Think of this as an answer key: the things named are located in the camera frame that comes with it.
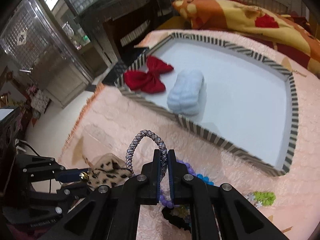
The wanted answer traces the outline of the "leopard print hair bow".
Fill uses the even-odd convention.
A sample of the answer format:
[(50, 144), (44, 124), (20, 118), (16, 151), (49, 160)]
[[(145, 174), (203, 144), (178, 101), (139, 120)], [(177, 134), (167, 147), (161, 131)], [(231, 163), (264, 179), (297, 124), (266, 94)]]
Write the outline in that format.
[(89, 165), (87, 185), (92, 189), (102, 185), (109, 188), (123, 185), (132, 175), (125, 161), (113, 153), (94, 157), (93, 160), (86, 156), (83, 159)]

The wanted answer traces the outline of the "striped white tray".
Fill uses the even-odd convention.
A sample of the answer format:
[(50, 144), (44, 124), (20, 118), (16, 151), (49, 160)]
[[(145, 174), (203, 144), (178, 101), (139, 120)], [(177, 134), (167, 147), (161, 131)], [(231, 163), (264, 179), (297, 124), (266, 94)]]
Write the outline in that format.
[(293, 74), (261, 53), (201, 34), (173, 32), (142, 53), (131, 70), (146, 72), (155, 56), (174, 67), (162, 76), (171, 90), (183, 70), (199, 70), (204, 84), (195, 116), (171, 111), (168, 93), (135, 92), (123, 76), (121, 94), (252, 163), (271, 176), (290, 171), (298, 134), (298, 97)]

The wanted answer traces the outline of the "light blue fluffy scrunchie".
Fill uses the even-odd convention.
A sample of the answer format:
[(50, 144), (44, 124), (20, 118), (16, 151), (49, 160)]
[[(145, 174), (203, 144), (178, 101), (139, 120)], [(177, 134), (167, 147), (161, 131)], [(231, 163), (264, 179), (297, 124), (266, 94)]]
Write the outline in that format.
[(167, 97), (168, 108), (176, 114), (199, 114), (199, 96), (203, 83), (204, 76), (199, 70), (185, 69), (179, 72)]

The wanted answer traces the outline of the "black scrunchie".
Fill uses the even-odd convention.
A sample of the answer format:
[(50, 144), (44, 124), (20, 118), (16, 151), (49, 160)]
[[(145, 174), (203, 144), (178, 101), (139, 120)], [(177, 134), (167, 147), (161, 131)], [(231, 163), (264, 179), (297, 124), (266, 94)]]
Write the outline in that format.
[(163, 218), (173, 226), (191, 233), (191, 216), (188, 206), (182, 205), (173, 208), (167, 206), (163, 207), (162, 215)]

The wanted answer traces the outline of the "orange yellow cartoon blanket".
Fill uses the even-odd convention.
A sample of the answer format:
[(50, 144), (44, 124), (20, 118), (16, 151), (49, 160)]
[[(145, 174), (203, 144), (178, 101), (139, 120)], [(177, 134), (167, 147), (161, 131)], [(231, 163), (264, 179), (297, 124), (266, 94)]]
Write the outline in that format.
[(235, 0), (174, 0), (172, 6), (192, 29), (247, 36), (319, 76), (319, 40), (308, 32), (305, 20)]

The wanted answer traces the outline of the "red satin hair bow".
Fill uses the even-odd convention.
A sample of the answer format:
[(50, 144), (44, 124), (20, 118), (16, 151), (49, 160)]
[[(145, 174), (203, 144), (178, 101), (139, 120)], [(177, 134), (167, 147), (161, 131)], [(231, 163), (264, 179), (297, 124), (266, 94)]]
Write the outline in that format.
[(133, 91), (140, 90), (148, 94), (165, 92), (166, 88), (161, 82), (160, 76), (172, 72), (174, 67), (154, 56), (149, 56), (146, 59), (146, 66), (148, 68), (146, 73), (138, 70), (124, 73), (124, 82), (127, 87)]

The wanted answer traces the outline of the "pink fuzzy bed cover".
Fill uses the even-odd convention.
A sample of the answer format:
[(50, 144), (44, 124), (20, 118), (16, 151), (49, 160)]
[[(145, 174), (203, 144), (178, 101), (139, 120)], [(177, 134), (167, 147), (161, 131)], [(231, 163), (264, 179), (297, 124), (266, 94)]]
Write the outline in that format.
[(241, 193), (274, 192), (274, 204), (260, 211), (289, 239), (308, 239), (319, 224), (319, 79), (286, 55), (249, 38), (219, 31), (208, 31), (207, 35), (251, 48), (296, 71), (299, 128), (288, 174), (268, 176), (178, 123), (122, 96), (117, 88), (103, 85), (82, 109), (59, 161), (68, 168), (83, 168), (94, 165), (106, 153), (124, 159), (135, 135), (148, 129), (214, 184), (230, 183)]

